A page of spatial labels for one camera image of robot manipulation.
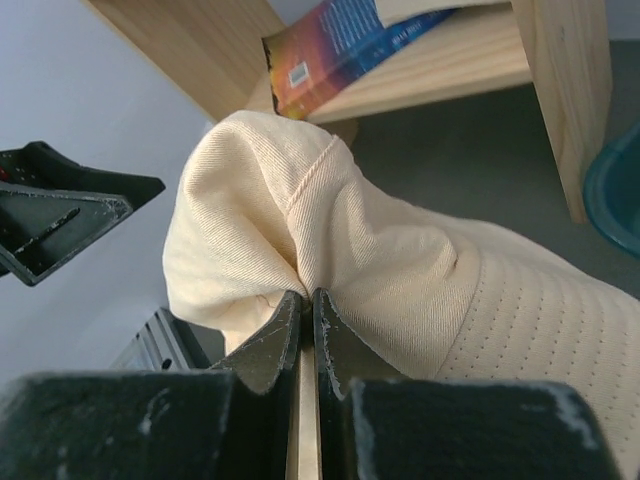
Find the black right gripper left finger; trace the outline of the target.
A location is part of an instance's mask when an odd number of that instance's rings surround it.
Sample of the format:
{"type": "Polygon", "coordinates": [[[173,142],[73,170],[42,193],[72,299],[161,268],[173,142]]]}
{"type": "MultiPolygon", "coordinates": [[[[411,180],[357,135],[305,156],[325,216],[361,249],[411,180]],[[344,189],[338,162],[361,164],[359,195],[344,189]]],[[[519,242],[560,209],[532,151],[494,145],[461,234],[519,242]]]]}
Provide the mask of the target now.
{"type": "Polygon", "coordinates": [[[302,297],[206,370],[42,372],[1,392],[5,479],[290,479],[302,297]]]}

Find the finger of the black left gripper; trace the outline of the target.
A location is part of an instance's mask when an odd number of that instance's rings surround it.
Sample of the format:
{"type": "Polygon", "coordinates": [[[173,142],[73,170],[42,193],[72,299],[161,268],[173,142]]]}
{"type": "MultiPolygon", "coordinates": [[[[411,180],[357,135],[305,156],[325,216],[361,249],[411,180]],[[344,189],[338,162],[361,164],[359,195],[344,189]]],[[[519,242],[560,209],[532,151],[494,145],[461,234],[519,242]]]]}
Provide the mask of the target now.
{"type": "Polygon", "coordinates": [[[35,286],[133,213],[125,197],[1,184],[1,274],[35,286]]]}
{"type": "Polygon", "coordinates": [[[1,152],[1,182],[44,190],[123,196],[134,210],[165,190],[156,177],[112,172],[71,161],[44,141],[1,152]]]}

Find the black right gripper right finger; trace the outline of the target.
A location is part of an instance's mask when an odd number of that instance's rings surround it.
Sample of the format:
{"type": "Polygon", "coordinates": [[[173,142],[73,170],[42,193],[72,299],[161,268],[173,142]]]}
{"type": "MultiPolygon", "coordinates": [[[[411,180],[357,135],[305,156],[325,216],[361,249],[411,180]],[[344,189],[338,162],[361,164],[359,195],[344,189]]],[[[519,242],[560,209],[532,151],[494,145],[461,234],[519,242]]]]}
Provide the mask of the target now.
{"type": "Polygon", "coordinates": [[[589,406],[556,382],[408,378],[319,289],[312,307],[325,479],[617,479],[589,406]]]}

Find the beige bucket hat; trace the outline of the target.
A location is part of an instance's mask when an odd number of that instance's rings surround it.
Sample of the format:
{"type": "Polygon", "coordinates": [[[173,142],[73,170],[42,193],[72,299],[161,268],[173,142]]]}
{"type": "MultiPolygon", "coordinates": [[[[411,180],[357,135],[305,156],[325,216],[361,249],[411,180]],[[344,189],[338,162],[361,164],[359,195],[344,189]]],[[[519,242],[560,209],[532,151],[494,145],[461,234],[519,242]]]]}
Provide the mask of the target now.
{"type": "Polygon", "coordinates": [[[286,291],[324,288],[409,377],[566,383],[638,476],[638,301],[511,230],[387,195],[315,125],[252,111],[217,123],[183,170],[163,270],[171,312],[228,351],[286,291]]]}

